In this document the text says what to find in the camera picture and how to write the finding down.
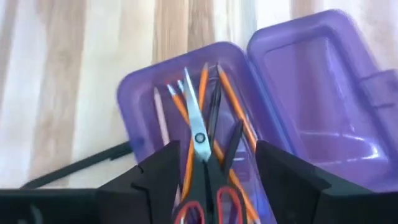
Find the purple plastic supply box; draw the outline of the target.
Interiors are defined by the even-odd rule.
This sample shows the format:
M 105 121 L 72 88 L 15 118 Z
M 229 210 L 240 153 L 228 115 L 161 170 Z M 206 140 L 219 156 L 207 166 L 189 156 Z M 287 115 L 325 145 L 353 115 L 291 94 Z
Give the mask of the purple plastic supply box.
M 162 98 L 171 141 L 180 142 L 180 182 L 173 214 L 182 200 L 183 163 L 190 127 L 175 106 L 171 84 L 188 68 L 195 91 L 200 75 L 208 124 L 221 91 L 215 140 L 229 148 L 238 118 L 221 84 L 228 80 L 258 141 L 315 166 L 330 187 L 321 191 L 313 224 L 398 224 L 398 72 L 379 70 L 348 16 L 329 10 L 256 31 L 246 50 L 217 42 L 129 74 L 118 87 L 118 103 L 137 160 L 164 146 L 154 104 Z M 277 224 L 244 127 L 231 169 L 260 224 Z

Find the black pen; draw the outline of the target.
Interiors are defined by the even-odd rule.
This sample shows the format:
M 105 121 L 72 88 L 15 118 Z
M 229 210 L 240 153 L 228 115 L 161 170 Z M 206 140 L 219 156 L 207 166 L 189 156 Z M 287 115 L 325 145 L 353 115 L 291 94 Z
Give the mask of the black pen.
M 80 160 L 80 161 L 77 161 L 77 162 L 69 164 L 65 167 L 59 168 L 59 169 L 52 171 L 48 174 L 42 175 L 34 180 L 31 180 L 28 183 L 24 184 L 21 187 L 21 189 L 36 189 L 39 187 L 43 187 L 49 183 L 52 183 L 59 179 L 62 179 L 68 175 L 71 175 L 80 170 L 86 169 L 86 168 L 93 166 L 95 164 L 98 164 L 100 162 L 103 162 L 106 160 L 113 161 L 120 157 L 126 156 L 132 152 L 133 152 L 133 150 L 130 147 L 130 144 L 128 142 L 124 142 L 124 143 L 118 144 L 117 146 L 114 146 L 114 147 L 111 147 L 104 151 L 93 154 L 87 158 Z

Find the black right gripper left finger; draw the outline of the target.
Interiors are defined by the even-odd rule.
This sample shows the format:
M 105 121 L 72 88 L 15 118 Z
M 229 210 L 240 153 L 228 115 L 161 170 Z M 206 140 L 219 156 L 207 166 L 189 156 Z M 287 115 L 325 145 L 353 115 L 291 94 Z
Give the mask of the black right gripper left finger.
M 180 142 L 171 141 L 98 189 L 101 224 L 171 224 L 180 182 Z

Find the scissors with black red handles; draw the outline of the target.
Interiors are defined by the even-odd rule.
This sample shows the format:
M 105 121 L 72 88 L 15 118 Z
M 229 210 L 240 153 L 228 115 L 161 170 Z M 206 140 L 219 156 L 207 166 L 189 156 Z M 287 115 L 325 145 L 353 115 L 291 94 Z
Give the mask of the scissors with black red handles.
M 184 97 L 193 144 L 192 171 L 189 190 L 182 195 L 173 214 L 174 224 L 185 224 L 193 219 L 196 224 L 247 224 L 244 197 L 238 186 L 230 180 L 231 165 L 243 132 L 243 122 L 238 121 L 229 141 L 229 148 L 222 161 L 215 149 L 215 129 L 220 108 L 221 91 L 216 90 L 216 100 L 205 124 L 197 94 L 187 68 L 184 68 Z

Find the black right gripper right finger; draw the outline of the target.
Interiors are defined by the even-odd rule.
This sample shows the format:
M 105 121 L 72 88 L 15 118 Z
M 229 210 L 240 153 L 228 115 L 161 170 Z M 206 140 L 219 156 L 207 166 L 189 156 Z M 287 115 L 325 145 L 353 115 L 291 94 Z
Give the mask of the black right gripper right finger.
M 315 166 L 267 141 L 257 142 L 256 163 L 277 224 L 313 224 L 321 191 L 330 187 Z

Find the pale pink pencil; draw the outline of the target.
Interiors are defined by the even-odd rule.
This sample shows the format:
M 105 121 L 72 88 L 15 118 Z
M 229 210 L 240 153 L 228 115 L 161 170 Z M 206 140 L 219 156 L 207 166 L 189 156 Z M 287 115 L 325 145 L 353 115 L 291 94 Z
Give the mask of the pale pink pencil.
M 162 98 L 159 93 L 159 90 L 157 88 L 154 88 L 154 104 L 155 104 L 155 110 L 157 113 L 157 118 L 158 118 L 158 123 L 159 123 L 159 129 L 160 129 L 160 134 L 162 137 L 162 142 L 163 145 L 167 145 L 170 142 L 169 138 L 169 132 L 167 129 L 167 122 L 165 119 L 165 114 L 164 114 L 164 108 L 162 104 Z

